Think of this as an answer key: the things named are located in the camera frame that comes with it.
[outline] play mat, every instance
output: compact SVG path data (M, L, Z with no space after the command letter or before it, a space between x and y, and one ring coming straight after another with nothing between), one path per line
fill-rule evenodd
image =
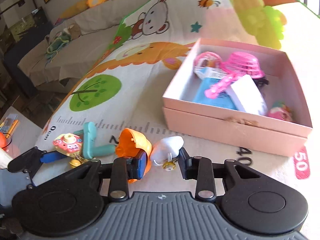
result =
M309 239L317 239L312 232L316 230L317 205L311 181L318 172L312 169L312 158L316 163L317 154L312 136L306 145L309 159L305 149L293 158L262 152L242 155L237 153L238 147L168 130L162 113L162 95L199 37L257 44L288 54L315 126L318 80L314 75L317 71L313 70L319 65L319 26L318 16L297 0L150 0L124 18L114 41L65 98L36 146L53 150L52 141L58 135L79 130L89 121L97 126L97 146L106 142L116 144L125 127L144 133L151 143L181 135L191 156L206 156L220 163L227 158L244 160L254 169L299 190L310 206L301 232ZM105 157L102 161L111 162L114 158ZM46 164L35 182L42 183L67 169L67 160ZM129 187L131 192L193 191L195 183L184 181L179 169L166 172L152 167L141 181ZM101 192L105 194L107 190L105 182ZM217 191L223 193L222 185Z

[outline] turquoise toy gun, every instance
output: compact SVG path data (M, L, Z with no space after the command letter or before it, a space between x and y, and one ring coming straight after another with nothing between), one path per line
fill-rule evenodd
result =
M94 146L94 141L97 136L97 128L94 122L86 122L83 125L83 130L75 131L75 135L83 136L82 156L87 160L91 160L94 157L108 156L115 153L116 146L113 144L107 144L103 146Z

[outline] cardboard box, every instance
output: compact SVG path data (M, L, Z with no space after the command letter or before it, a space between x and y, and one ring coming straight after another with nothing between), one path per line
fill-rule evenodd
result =
M263 88L268 109L284 101L293 111L293 122L193 103L201 80L193 72L193 60L205 51L223 61L235 51L253 54L270 84ZM312 131L308 106L292 63L283 51L233 41L199 39L163 95L164 116L170 130L250 150L293 156ZM230 122L230 118L256 126Z

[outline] white plastic toy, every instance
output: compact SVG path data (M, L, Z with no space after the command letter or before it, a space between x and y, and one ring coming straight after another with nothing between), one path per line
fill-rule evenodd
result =
M162 166L166 171L172 171L176 165L179 150L183 146L181 136L172 136L158 141L151 152L150 160L154 166Z
M0 148L0 169L6 169L10 161L12 161L11 156Z

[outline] sofa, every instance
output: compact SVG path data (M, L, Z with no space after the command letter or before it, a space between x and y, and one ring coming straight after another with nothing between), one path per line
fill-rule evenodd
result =
M38 90L68 93L92 67L114 39L123 17L149 0L109 0L62 22L28 52L18 67ZM46 51L54 36L77 23L81 36L71 41L47 63Z

